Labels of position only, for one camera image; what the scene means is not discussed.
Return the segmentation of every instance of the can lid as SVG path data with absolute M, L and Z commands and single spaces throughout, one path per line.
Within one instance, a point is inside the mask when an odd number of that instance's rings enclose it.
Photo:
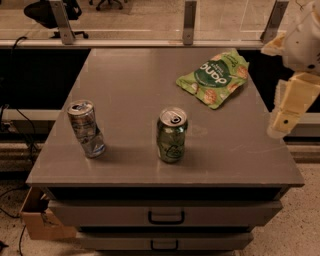
M 160 120 L 169 127 L 181 126 L 187 121 L 187 114 L 180 108 L 169 107 L 162 110 Z
M 71 115 L 83 115 L 93 109 L 93 103 L 89 100 L 77 100 L 69 104 L 67 111 Z

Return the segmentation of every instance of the silver soda can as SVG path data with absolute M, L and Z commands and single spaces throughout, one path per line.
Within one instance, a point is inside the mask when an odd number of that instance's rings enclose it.
M 89 100 L 74 101 L 68 106 L 67 112 L 74 134 L 86 157 L 94 158 L 101 155 L 105 150 L 105 144 L 96 123 L 93 103 Z

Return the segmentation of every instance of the gray tabletop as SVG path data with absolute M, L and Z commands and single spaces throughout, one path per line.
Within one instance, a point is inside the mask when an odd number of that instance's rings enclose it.
M 302 176 L 282 140 L 267 136 L 262 99 L 249 78 L 212 110 L 175 84 L 228 49 L 93 49 L 27 183 L 32 186 L 301 186 Z M 106 152 L 84 157 L 66 106 L 88 99 L 96 108 Z M 188 115 L 184 158 L 157 155 L 156 122 L 163 108 Z

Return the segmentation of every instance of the desk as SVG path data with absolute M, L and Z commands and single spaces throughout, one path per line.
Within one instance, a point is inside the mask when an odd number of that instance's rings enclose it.
M 266 134 L 269 113 L 250 79 L 217 110 L 175 85 L 226 50 L 91 51 L 27 180 L 65 225 L 78 227 L 84 247 L 140 255 L 242 249 L 281 210 L 281 197 L 303 186 L 285 143 Z M 84 157 L 65 111 L 83 98 L 94 102 L 107 144 L 96 159 Z M 168 106 L 189 120 L 176 164 L 157 155 L 156 122 Z

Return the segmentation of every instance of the cardboard box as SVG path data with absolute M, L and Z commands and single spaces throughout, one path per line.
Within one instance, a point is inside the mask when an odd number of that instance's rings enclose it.
M 56 240 L 76 236 L 74 227 L 64 226 L 47 208 L 48 200 L 39 188 L 31 188 L 22 205 L 20 216 L 33 240 Z

